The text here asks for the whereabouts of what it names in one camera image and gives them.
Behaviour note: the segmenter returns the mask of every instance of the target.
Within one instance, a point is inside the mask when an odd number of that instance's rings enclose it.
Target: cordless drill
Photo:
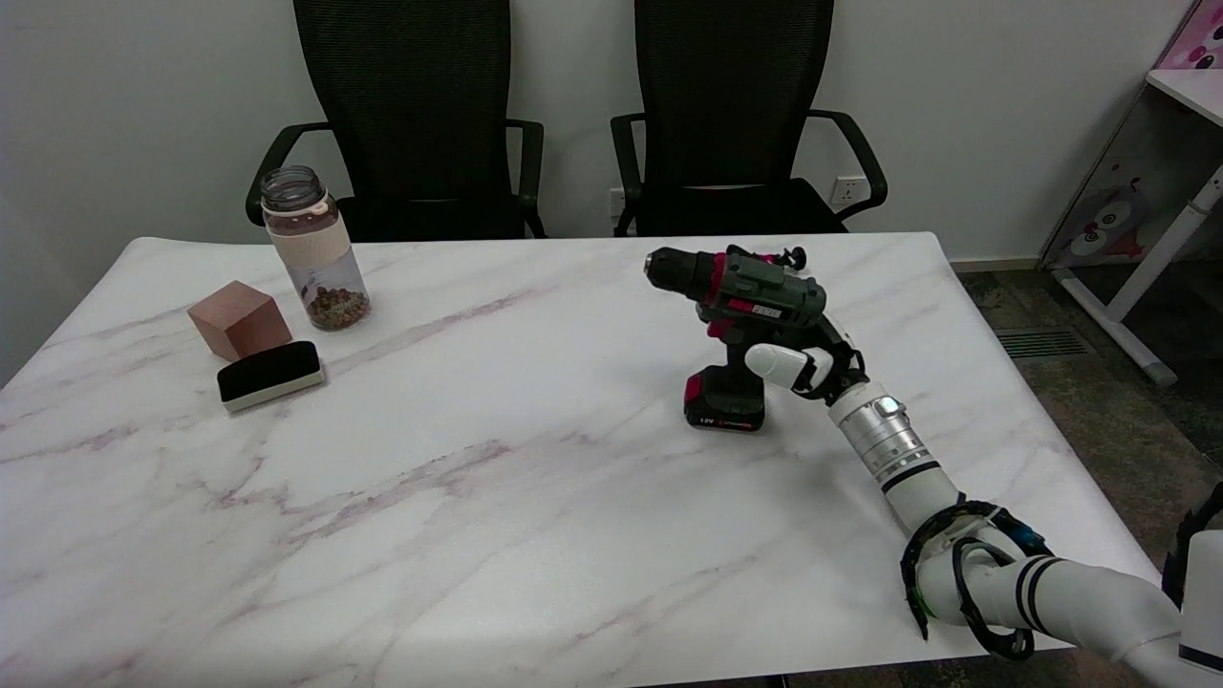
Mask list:
[[[696,301],[709,336],[726,346],[726,365],[709,367],[687,381],[684,417],[690,425],[745,433],[761,429],[764,382],[744,360],[756,343],[800,352],[819,347],[834,356],[838,368],[852,374],[849,360],[857,353],[824,317],[824,288],[815,277],[786,269],[801,270],[806,262],[801,247],[769,255],[737,246],[723,253],[659,248],[646,258],[649,282]]]

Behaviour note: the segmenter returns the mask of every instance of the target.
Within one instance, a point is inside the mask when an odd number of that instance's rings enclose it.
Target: black office chair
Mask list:
[[[832,0],[636,0],[645,114],[612,120],[625,211],[616,236],[824,233],[883,203],[888,183],[857,123],[810,110]],[[871,186],[839,213],[790,178],[807,117],[837,123]],[[632,122],[646,122],[646,180]],[[735,186],[737,188],[698,188]]]
[[[286,127],[259,180],[307,131],[330,130],[352,180],[339,200],[353,241],[544,236],[536,198],[543,126],[508,120],[509,0],[295,0],[297,32],[327,121]],[[519,193],[506,127],[522,130]]]

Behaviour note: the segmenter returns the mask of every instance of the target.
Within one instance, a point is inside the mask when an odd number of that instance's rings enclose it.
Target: chair armrest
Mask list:
[[[251,220],[251,224],[263,226],[263,207],[259,205],[263,193],[259,186],[264,175],[276,167],[284,166],[285,158],[289,156],[289,152],[292,150],[294,144],[297,143],[297,139],[301,138],[303,133],[307,131],[323,131],[330,128],[330,122],[314,122],[296,123],[280,130],[280,133],[276,134],[276,139],[272,142],[272,145],[268,148],[268,153],[263,156],[263,161],[259,163],[259,171],[254,172],[254,180],[251,181],[251,189],[246,193],[246,216]]]
[[[621,115],[612,117],[612,142],[615,143],[615,159],[620,165],[620,183],[624,183],[626,205],[641,202],[641,167],[637,166],[637,144],[632,138],[632,122],[646,121],[646,115]]]
[[[534,210],[539,203],[539,170],[543,167],[543,125],[523,120],[505,120],[505,126],[522,130],[519,204],[528,210]]]
[[[854,149],[857,164],[862,166],[866,181],[871,185],[871,197],[837,213],[837,219],[845,220],[862,210],[882,205],[888,199],[888,180],[883,176],[883,167],[879,166],[874,150],[871,149],[871,144],[866,141],[866,136],[854,117],[833,110],[811,110],[807,116],[833,120],[845,139],[849,141],[849,147]]]

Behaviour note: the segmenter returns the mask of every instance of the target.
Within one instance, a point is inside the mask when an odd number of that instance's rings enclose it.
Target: mesh chair back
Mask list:
[[[636,0],[651,185],[790,178],[833,0]]]
[[[294,9],[358,197],[509,192],[509,0],[295,0]]]

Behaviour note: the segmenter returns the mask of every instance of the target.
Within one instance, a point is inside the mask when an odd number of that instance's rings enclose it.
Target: beige jar sleeve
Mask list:
[[[294,268],[329,265],[344,257],[352,246],[342,215],[335,224],[320,231],[297,236],[280,236],[269,231],[268,235],[276,246],[280,259]]]

